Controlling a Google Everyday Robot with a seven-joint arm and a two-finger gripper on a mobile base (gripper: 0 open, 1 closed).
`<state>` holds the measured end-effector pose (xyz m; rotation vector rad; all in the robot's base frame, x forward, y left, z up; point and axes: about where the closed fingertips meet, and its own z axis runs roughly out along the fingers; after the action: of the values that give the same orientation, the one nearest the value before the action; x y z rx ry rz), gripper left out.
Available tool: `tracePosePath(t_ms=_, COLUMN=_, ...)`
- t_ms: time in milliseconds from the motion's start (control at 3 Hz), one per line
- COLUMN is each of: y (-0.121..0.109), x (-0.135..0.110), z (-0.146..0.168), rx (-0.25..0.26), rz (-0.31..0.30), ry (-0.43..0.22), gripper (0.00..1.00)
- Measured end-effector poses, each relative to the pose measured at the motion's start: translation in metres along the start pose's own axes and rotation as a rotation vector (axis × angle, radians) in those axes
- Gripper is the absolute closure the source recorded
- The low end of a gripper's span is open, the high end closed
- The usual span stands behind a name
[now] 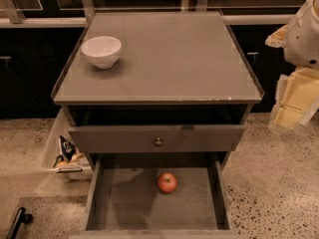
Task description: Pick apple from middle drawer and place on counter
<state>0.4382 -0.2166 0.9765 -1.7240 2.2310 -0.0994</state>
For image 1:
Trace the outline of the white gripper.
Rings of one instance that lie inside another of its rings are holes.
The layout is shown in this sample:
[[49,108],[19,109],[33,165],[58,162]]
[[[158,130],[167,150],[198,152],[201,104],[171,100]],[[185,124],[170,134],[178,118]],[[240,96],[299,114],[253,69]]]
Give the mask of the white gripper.
[[297,66],[279,77],[269,128],[307,125],[319,109],[319,71],[310,69],[319,68],[319,0],[306,0],[288,26],[269,35],[265,44],[284,47],[286,61]]

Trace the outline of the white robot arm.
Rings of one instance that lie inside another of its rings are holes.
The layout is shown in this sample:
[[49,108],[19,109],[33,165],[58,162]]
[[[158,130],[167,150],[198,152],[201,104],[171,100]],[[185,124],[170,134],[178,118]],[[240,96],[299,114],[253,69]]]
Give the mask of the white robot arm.
[[319,110],[319,0],[306,0],[265,44],[282,48],[285,60],[296,67],[289,76],[279,78],[269,127],[284,130],[307,125]]

